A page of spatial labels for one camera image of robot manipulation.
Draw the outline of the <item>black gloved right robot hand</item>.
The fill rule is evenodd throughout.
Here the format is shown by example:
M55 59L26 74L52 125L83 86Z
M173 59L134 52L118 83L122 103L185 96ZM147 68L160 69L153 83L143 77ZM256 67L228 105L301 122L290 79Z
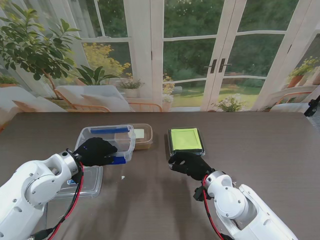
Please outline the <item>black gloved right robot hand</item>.
M186 174L196 181L202 181L205 175L214 172L200 155L191 152L177 152L168 160L172 171Z

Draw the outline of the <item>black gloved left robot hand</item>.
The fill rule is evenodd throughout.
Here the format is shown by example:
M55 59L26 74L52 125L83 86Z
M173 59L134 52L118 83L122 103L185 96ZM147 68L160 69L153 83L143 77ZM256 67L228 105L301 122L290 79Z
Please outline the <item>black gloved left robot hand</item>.
M92 137L80 145L73 152L73 155L85 167L105 166L113 163L112 155L117 151L118 149L107 140L103 140L100 137Z

